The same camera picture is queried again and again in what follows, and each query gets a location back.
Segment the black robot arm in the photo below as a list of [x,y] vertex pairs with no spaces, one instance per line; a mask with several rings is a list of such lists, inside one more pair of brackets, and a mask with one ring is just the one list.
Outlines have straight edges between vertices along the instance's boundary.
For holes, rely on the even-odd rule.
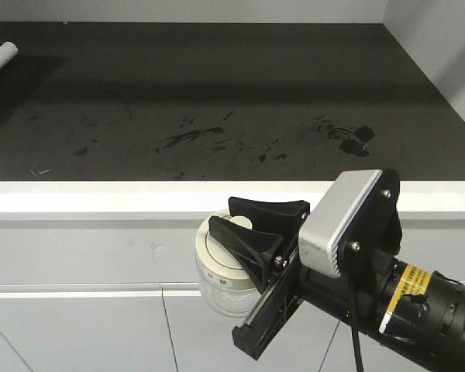
[[236,347],[258,359],[308,302],[352,331],[356,368],[360,335],[429,371],[465,371],[465,285],[398,259],[402,230],[398,172],[342,172],[316,206],[231,197],[211,236],[260,292],[246,321],[233,329]]

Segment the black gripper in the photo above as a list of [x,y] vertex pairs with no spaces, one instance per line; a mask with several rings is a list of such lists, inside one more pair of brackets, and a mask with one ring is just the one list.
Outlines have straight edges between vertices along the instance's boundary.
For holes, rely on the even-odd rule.
[[[309,214],[310,204],[303,200],[265,202],[230,197],[228,206],[231,216],[247,217],[254,230],[213,215],[208,221],[209,233],[234,256],[263,294],[243,325],[232,330],[234,345],[259,360],[305,301],[350,326],[355,343],[356,306],[350,303],[353,289],[348,280],[311,270],[299,258],[302,216]],[[269,286],[274,258],[279,256],[282,246],[289,247],[290,262]]]

